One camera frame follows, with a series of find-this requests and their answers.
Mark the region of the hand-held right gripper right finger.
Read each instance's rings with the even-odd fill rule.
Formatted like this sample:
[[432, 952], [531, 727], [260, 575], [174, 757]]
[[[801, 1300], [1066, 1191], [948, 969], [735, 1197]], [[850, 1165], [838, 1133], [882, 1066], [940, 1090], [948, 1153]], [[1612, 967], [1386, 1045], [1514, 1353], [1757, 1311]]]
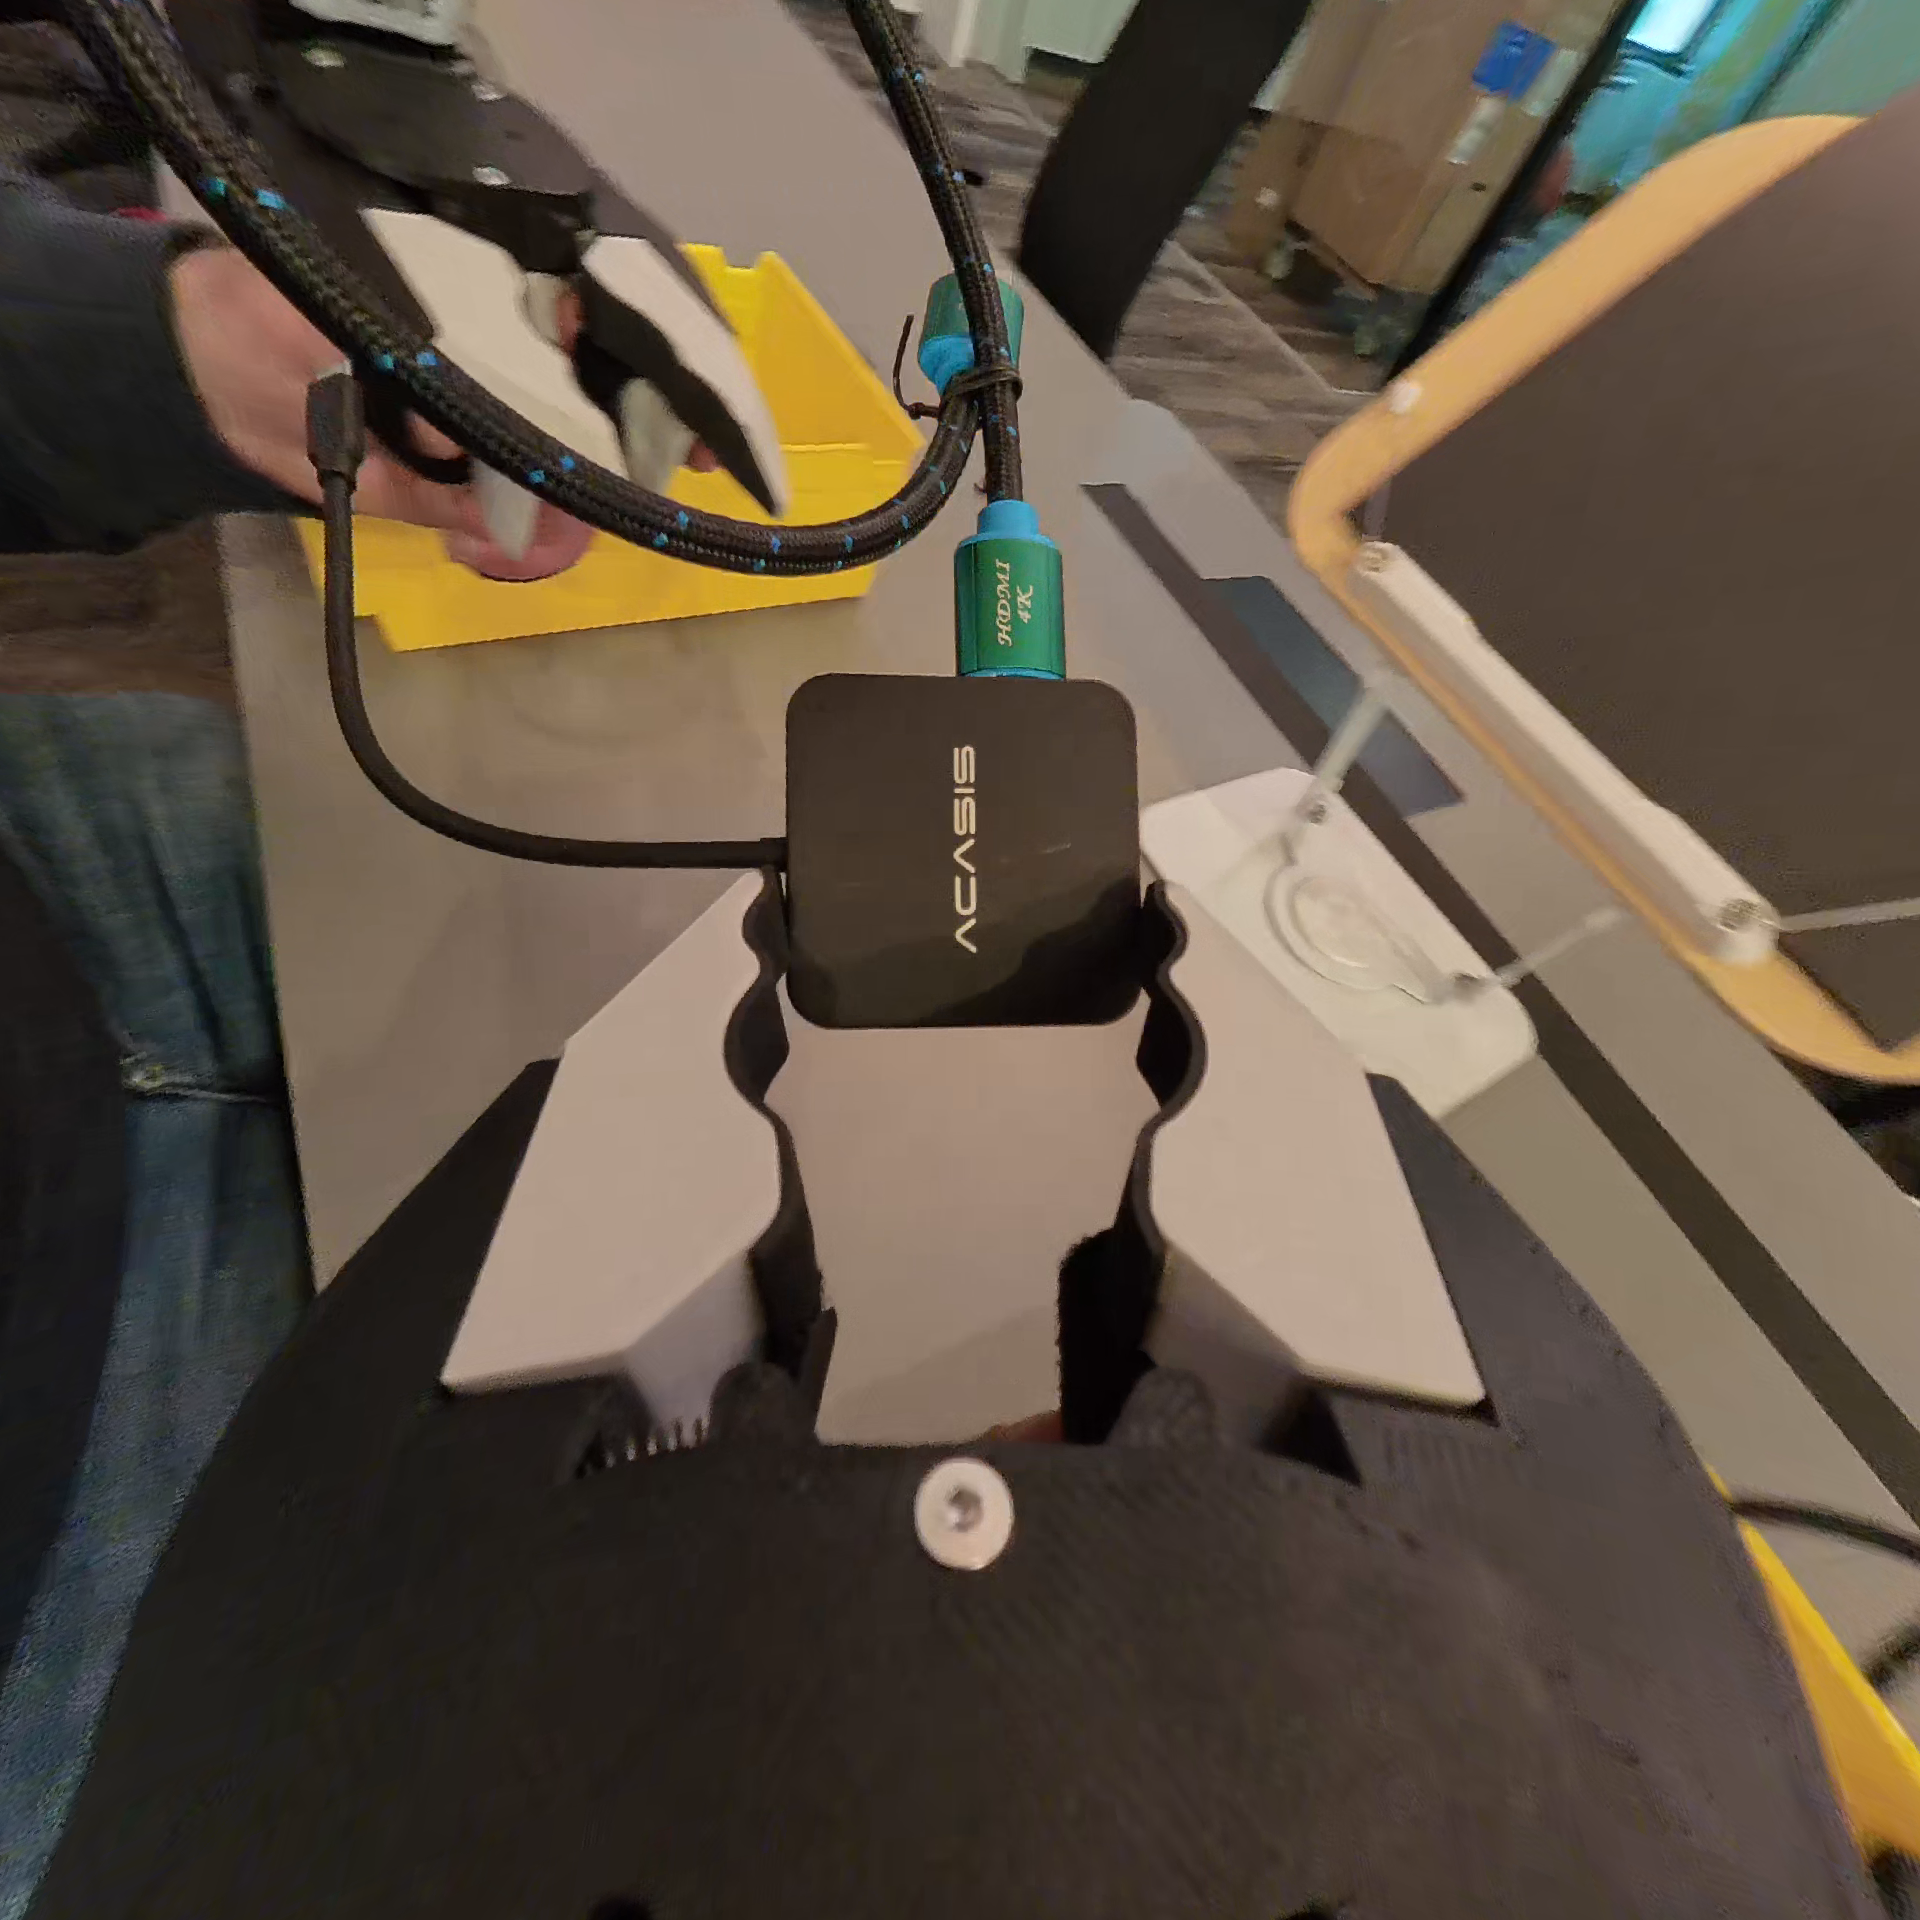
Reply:
[[1171, 882], [1140, 909], [1153, 1098], [1060, 1264], [1066, 1443], [1147, 1375], [1226, 1447], [1335, 1447], [1332, 1398], [1483, 1423], [1489, 1392], [1369, 1071]]

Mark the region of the black chair backrest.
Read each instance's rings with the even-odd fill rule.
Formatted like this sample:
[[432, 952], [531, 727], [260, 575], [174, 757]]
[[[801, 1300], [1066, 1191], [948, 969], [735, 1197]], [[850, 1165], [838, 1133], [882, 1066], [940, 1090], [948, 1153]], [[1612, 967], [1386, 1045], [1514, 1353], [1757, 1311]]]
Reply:
[[1024, 198], [1018, 276], [1111, 364], [1164, 241], [1285, 60], [1309, 4], [1135, 4]]

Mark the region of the person's left forearm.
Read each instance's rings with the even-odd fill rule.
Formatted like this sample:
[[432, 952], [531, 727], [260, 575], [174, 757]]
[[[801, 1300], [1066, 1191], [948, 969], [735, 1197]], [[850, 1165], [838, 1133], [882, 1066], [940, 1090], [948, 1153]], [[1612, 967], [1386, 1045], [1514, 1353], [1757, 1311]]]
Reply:
[[2, 557], [125, 551], [228, 503], [177, 340], [190, 251], [174, 221], [2, 177]]

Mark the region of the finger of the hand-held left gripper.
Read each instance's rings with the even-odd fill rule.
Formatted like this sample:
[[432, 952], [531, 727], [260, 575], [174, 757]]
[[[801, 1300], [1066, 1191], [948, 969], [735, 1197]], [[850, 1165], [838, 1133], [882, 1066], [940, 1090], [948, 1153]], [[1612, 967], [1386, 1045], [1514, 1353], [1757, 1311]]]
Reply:
[[441, 364], [591, 463], [626, 463], [610, 417], [535, 331], [509, 251], [425, 213], [366, 207], [362, 221], [421, 305]]
[[677, 247], [593, 237], [575, 272], [575, 381], [635, 486], [708, 451], [764, 514], [790, 510], [779, 435], [746, 357]]

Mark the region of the white stand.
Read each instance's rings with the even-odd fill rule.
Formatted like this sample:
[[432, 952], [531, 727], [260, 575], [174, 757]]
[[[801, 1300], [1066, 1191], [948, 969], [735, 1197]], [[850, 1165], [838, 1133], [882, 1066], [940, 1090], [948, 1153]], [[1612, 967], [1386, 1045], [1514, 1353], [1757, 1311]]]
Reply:
[[[1348, 706], [1306, 772], [1264, 772], [1141, 812], [1150, 872], [1231, 936], [1358, 1058], [1399, 1081], [1430, 1116], [1494, 1087], [1533, 1049], [1522, 982], [1625, 917], [1675, 936], [1733, 991], [1757, 991], [1782, 963], [1787, 930], [1912, 926], [1916, 900], [1782, 917], [1678, 812], [1649, 801], [1571, 721], [1499, 661], [1470, 615], [1407, 551], [1363, 538], [1337, 584], [1383, 645], [1354, 677]], [[1608, 904], [1494, 963], [1489, 935], [1442, 909], [1437, 882], [1392, 853], [1383, 828], [1358, 816], [1369, 746], [1395, 721], [1407, 684], [1441, 695], [1455, 725], [1491, 747], [1508, 776], [1580, 853], [1595, 860]]]

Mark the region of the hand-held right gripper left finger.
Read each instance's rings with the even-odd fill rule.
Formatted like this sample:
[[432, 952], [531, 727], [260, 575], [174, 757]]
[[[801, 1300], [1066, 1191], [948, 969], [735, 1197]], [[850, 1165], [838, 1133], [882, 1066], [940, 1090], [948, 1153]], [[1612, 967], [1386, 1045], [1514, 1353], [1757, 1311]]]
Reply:
[[749, 1361], [823, 1403], [828, 1305], [801, 1161], [766, 1090], [790, 1058], [782, 887], [735, 882], [562, 1049], [441, 1385], [606, 1377], [655, 1443], [708, 1428]]

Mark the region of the person's left hand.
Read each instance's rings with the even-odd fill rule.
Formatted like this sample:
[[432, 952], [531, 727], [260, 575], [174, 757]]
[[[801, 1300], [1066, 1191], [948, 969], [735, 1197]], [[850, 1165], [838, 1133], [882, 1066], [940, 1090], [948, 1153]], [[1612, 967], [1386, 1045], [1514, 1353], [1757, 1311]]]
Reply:
[[[168, 264], [168, 308], [181, 374], [205, 424], [259, 480], [316, 506], [321, 480], [305, 461], [305, 390], [337, 368], [330, 342], [228, 245], [190, 247]], [[471, 486], [441, 486], [370, 451], [355, 510], [441, 536], [444, 551], [475, 575], [538, 580], [567, 572], [591, 528], [538, 506], [523, 557], [501, 548]]]

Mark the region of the person's blue jeans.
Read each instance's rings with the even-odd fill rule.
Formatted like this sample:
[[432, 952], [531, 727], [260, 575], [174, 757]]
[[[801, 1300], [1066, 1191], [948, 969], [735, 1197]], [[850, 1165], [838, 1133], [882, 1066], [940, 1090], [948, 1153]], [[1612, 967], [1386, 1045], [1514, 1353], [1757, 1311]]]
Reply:
[[311, 1300], [238, 721], [177, 694], [2, 695], [2, 860], [78, 959], [128, 1111], [119, 1293], [81, 1475], [2, 1670], [2, 1916], [30, 1906], [131, 1621]]

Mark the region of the cardboard box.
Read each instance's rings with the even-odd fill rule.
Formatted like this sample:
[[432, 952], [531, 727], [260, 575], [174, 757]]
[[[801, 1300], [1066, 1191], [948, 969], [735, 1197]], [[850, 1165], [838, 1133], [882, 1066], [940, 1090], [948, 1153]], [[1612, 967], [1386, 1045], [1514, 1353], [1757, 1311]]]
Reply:
[[1226, 255], [1306, 255], [1370, 295], [1430, 296], [1568, 99], [1612, 4], [1313, 4], [1238, 166]]

